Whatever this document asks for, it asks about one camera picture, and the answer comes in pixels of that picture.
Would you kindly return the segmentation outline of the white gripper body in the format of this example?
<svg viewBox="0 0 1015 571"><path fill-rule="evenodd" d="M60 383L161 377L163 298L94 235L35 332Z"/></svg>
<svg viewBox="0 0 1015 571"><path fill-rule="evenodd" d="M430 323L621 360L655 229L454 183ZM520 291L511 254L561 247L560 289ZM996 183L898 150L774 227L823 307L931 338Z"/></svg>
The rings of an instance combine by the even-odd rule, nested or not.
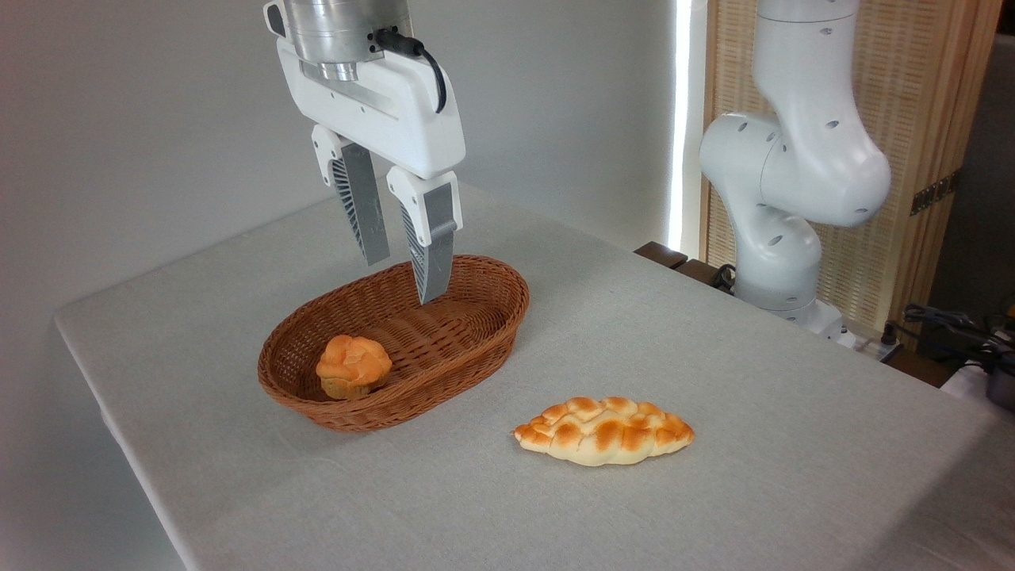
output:
<svg viewBox="0 0 1015 571"><path fill-rule="evenodd" d="M330 81L287 40L277 40L277 54L295 105L315 123L420 179L439 176L465 158L452 83L445 80L445 105L436 111L439 94L427 61L387 53L359 63L355 81Z"/></svg>

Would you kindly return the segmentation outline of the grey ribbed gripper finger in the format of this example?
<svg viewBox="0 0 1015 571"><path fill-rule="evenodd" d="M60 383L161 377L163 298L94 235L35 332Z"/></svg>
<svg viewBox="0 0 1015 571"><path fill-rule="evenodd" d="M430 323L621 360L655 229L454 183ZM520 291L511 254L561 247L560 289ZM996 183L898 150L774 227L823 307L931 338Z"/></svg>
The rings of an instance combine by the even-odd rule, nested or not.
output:
<svg viewBox="0 0 1015 571"><path fill-rule="evenodd" d="M353 235L367 264L390 256L369 149L323 125L312 130L320 177L341 200Z"/></svg>
<svg viewBox="0 0 1015 571"><path fill-rule="evenodd" d="M401 203L420 304L442 296L450 283L454 232L463 228L459 182L454 172L420 179L392 167L388 188Z"/></svg>

